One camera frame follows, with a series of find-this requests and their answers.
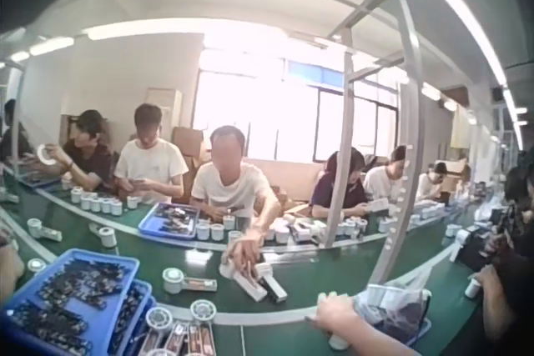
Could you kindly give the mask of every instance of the dark t-shirt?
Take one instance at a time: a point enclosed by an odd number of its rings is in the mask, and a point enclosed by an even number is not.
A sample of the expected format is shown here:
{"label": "dark t-shirt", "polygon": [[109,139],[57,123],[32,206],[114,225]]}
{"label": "dark t-shirt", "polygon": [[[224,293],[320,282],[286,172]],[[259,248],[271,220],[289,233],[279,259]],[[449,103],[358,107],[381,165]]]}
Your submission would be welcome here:
{"label": "dark t-shirt", "polygon": [[[330,207],[334,192],[334,180],[335,176],[333,173],[326,173],[319,179],[319,182],[315,185],[314,193],[311,195],[310,204],[312,206],[316,204],[324,208]],[[365,196],[365,190],[361,181],[347,185],[343,208],[353,208],[365,202],[367,202],[367,197]]]}
{"label": "dark t-shirt", "polygon": [[99,143],[90,158],[83,156],[82,149],[76,148],[73,139],[65,143],[63,150],[85,173],[95,173],[103,183],[109,183],[113,156],[107,146]]}

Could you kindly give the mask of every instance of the hand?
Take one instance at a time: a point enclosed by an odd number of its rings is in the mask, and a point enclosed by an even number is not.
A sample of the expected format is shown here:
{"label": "hand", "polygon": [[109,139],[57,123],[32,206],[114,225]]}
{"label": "hand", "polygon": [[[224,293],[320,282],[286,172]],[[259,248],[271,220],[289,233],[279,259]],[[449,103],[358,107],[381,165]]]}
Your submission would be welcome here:
{"label": "hand", "polygon": [[254,266],[258,262],[263,242],[263,234],[258,229],[250,228],[243,237],[229,246],[228,257],[234,260],[235,267],[246,278],[255,276]]}
{"label": "hand", "polygon": [[474,279],[481,283],[485,291],[502,291],[501,280],[497,275],[495,268],[488,264],[484,268],[475,274]]}
{"label": "hand", "polygon": [[209,216],[216,222],[220,223],[223,221],[223,217],[228,214],[228,208],[209,208]]}
{"label": "hand", "polygon": [[329,295],[317,308],[317,314],[310,318],[317,328],[345,338],[360,317],[354,311],[354,299],[347,295]]}
{"label": "hand", "polygon": [[155,181],[147,178],[133,179],[130,183],[136,191],[152,191],[156,184]]}
{"label": "hand", "polygon": [[347,216],[356,216],[356,217],[361,217],[361,216],[365,216],[367,214],[367,208],[369,207],[369,204],[368,203],[360,203],[356,206],[354,206],[353,208],[349,208],[345,215]]}
{"label": "hand", "polygon": [[65,167],[70,166],[70,164],[73,162],[70,156],[68,156],[63,148],[59,145],[49,143],[44,148],[50,158],[54,159],[58,163],[61,163]]}

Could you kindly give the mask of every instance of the window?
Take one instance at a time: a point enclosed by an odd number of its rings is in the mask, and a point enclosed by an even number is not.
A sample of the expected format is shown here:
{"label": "window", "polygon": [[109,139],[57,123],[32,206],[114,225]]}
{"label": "window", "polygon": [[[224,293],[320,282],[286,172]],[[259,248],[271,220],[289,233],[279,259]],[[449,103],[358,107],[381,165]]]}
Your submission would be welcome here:
{"label": "window", "polygon": [[[342,62],[339,54],[314,47],[302,53],[293,46],[288,54],[300,52],[299,61],[293,61],[280,58],[275,49],[253,54],[246,41],[224,50],[232,41],[207,35],[204,44],[213,48],[199,60],[194,128],[209,136],[221,125],[238,127],[249,158],[311,163],[340,148],[344,77],[327,68],[338,64],[336,57]],[[309,61],[305,53],[320,65],[303,63]],[[363,154],[386,156],[396,141],[397,93],[379,78],[355,83],[352,145]]]}

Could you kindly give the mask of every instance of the hair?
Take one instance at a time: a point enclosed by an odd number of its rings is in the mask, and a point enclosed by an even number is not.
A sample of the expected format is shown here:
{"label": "hair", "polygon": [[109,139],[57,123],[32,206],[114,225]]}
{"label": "hair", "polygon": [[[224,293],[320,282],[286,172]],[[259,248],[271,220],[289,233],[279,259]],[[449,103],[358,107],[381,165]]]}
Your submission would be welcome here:
{"label": "hair", "polygon": [[161,108],[155,104],[143,103],[135,109],[135,127],[160,126],[163,119]]}
{"label": "hair", "polygon": [[211,146],[214,146],[215,139],[217,139],[218,137],[225,137],[227,135],[233,135],[237,139],[237,142],[241,147],[241,152],[244,153],[244,134],[239,128],[234,127],[233,125],[223,125],[222,127],[215,129],[209,136]]}
{"label": "hair", "polygon": [[102,114],[96,110],[86,110],[76,120],[76,127],[81,132],[88,133],[90,138],[95,138],[103,131]]}
{"label": "hair", "polygon": [[406,146],[399,145],[393,152],[391,152],[390,162],[402,162],[404,160],[406,160]]}
{"label": "hair", "polygon": [[434,173],[446,175],[448,173],[446,164],[443,162],[436,163]]}
{"label": "hair", "polygon": [[[334,152],[326,161],[326,172],[333,173],[337,171],[337,155],[339,152]],[[349,173],[354,171],[361,170],[365,167],[365,159],[363,155],[358,152],[355,148],[350,150],[350,164],[349,164]]]}
{"label": "hair", "polygon": [[9,99],[6,104],[3,105],[4,118],[8,125],[13,123],[13,115],[15,114],[15,99]]}

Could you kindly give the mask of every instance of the man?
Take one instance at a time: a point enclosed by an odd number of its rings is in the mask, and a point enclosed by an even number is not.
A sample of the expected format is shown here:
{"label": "man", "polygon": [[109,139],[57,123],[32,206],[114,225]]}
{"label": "man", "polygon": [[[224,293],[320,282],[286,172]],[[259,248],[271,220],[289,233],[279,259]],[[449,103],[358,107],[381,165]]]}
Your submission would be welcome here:
{"label": "man", "polygon": [[35,168],[50,175],[70,173],[73,183],[85,191],[104,190],[111,178],[113,155],[100,143],[102,115],[96,110],[86,110],[76,120],[75,131],[76,136],[62,148],[52,143],[46,145],[48,156],[56,160],[56,164],[45,166],[34,156],[30,160]]}
{"label": "man", "polygon": [[[3,107],[3,115],[6,120],[8,129],[3,134],[0,142],[0,161],[5,162],[12,157],[11,141],[12,141],[12,125],[13,115],[15,114],[15,99],[10,99]],[[28,134],[21,123],[18,124],[18,156],[21,158],[26,153],[32,153],[32,145],[28,141]]]}
{"label": "man", "polygon": [[401,194],[405,160],[406,146],[397,146],[387,166],[372,168],[365,175],[364,190],[369,199],[388,198],[392,203],[397,201]]}
{"label": "man", "polygon": [[426,173],[421,174],[417,186],[416,202],[437,198],[441,191],[441,183],[447,174],[447,166],[443,162],[437,163],[434,168],[429,168]]}
{"label": "man", "polygon": [[138,138],[124,145],[115,168],[122,196],[157,203],[184,194],[182,176],[188,168],[178,147],[159,137],[162,119],[161,109],[154,104],[143,103],[135,110]]}
{"label": "man", "polygon": [[229,249],[236,268],[250,276],[259,258],[265,232],[280,214],[280,202],[261,170],[243,163],[244,135],[229,125],[217,128],[209,138],[212,163],[199,168],[191,191],[191,204],[221,221],[229,208],[236,216],[252,217],[254,201],[260,198],[263,208],[244,236]]}

